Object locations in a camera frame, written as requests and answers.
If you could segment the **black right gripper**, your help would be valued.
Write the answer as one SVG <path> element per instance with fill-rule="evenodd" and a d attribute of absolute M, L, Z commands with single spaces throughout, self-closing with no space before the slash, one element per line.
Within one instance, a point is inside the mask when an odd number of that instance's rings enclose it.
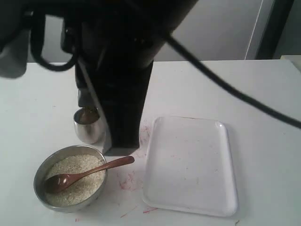
<path fill-rule="evenodd" d="M 172 34 L 195 5 L 194 0 L 60 1 L 66 26 L 62 49 L 71 54 L 63 68 L 75 65 L 78 106 L 96 108 L 83 70 L 95 88 L 96 63 L 102 51 L 108 63 L 134 68 L 147 67 L 164 44 L 190 57 Z"/>

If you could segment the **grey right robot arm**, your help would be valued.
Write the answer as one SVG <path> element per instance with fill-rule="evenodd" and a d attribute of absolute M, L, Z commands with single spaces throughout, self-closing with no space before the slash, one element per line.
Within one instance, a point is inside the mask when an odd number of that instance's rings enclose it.
<path fill-rule="evenodd" d="M 139 127 L 156 54 L 165 44 L 143 16 L 171 34 L 194 0 L 3 0 L 0 3 L 0 75 L 21 77 L 27 54 L 54 72 L 75 68 L 78 105 L 96 108 L 105 126 L 103 153 L 126 156 L 140 146 Z M 63 19 L 63 65 L 42 56 L 46 16 Z"/>

